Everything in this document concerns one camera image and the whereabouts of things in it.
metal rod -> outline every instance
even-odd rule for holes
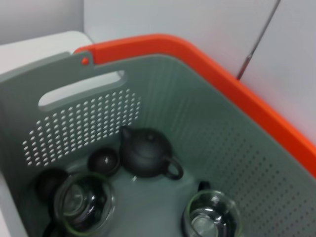
[[[247,66],[248,66],[248,64],[249,64],[254,52],[256,51],[256,49],[257,49],[257,47],[258,47],[263,35],[265,34],[265,32],[266,32],[266,30],[267,30],[267,28],[268,28],[268,26],[269,26],[269,24],[270,24],[270,22],[271,22],[271,20],[272,20],[272,18],[274,16],[274,14],[275,14],[275,12],[276,12],[277,7],[279,6],[280,2],[281,2],[281,0],[276,0],[276,3],[275,3],[275,5],[274,5],[269,17],[268,17],[268,20],[266,21],[266,23],[264,25],[262,31],[260,32],[260,35],[259,35],[259,37],[257,38],[257,40],[255,42],[255,45],[253,46],[251,52],[249,53],[249,55],[246,57],[244,63],[242,64],[242,67],[241,67],[241,69],[240,69],[240,71],[239,71],[239,73],[237,75],[237,80],[240,80],[242,75],[243,75],[243,73],[246,71],[246,68],[247,68]]]

small orange knob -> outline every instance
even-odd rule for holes
[[[84,65],[84,66],[88,65],[89,64],[89,58],[87,58],[87,57],[83,58],[81,60],[81,64]]]

perforated basket wall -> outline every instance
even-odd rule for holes
[[[123,54],[115,47],[104,46],[109,57]],[[156,51],[171,48],[164,44]],[[90,52],[58,55],[0,78],[0,163],[14,198],[46,166],[66,165],[118,142],[121,125],[153,127],[168,136],[197,179],[209,180],[237,202],[250,224],[246,236],[316,236],[316,183],[305,168],[187,64],[138,49],[144,52],[126,50],[125,56],[108,59],[120,61],[99,66]],[[81,64],[83,57],[89,65]],[[121,70],[119,82],[61,101],[47,112],[38,108],[49,91]],[[213,70],[206,72],[216,76]]]

glass cup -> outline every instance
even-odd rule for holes
[[[185,208],[182,229],[186,237],[238,237],[242,229],[240,213],[224,193],[202,190]]]
[[[115,210],[113,186],[98,173],[74,174],[56,192],[53,208],[68,233],[92,235],[109,226]]]

teapot spout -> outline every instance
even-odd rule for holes
[[[120,127],[122,140],[128,140],[132,136],[133,130],[127,126]]]

